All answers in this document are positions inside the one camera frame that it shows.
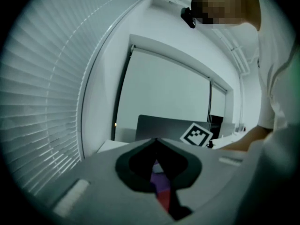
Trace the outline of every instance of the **ceiling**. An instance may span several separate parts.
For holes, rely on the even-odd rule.
[[[153,5],[180,15],[181,9],[190,7],[191,0],[153,0]],[[213,41],[232,61],[241,75],[248,75],[258,57],[258,34],[249,23],[230,28],[209,29],[196,27]]]

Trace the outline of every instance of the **black headband camera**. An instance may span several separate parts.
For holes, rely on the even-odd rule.
[[[190,28],[196,27],[196,19],[192,16],[192,11],[187,8],[181,10],[181,18],[190,26]]]

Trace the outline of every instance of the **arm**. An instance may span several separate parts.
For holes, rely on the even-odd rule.
[[[270,132],[272,132],[272,129],[256,126],[255,128],[251,129],[242,139],[231,143],[221,149],[248,151],[248,148],[250,147],[250,144],[252,142],[256,140],[265,139]]]

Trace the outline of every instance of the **person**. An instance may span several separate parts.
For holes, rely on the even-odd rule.
[[[192,0],[191,13],[203,24],[249,23],[258,32],[262,89],[259,121],[242,139],[223,148],[247,151],[252,142],[287,126],[285,113],[289,113],[289,109],[278,102],[284,100],[280,95],[284,92],[278,93],[278,86],[299,48],[295,31],[274,0]]]

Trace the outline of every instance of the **white shirt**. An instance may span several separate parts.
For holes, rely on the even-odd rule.
[[[299,58],[295,53],[296,33],[274,0],[259,0],[259,3],[262,20],[258,32],[258,67],[262,103],[258,125],[276,130],[300,121],[297,113],[300,103],[290,98],[299,97],[300,90],[289,81],[291,70],[300,74],[297,63],[290,66],[292,57],[294,61]]]

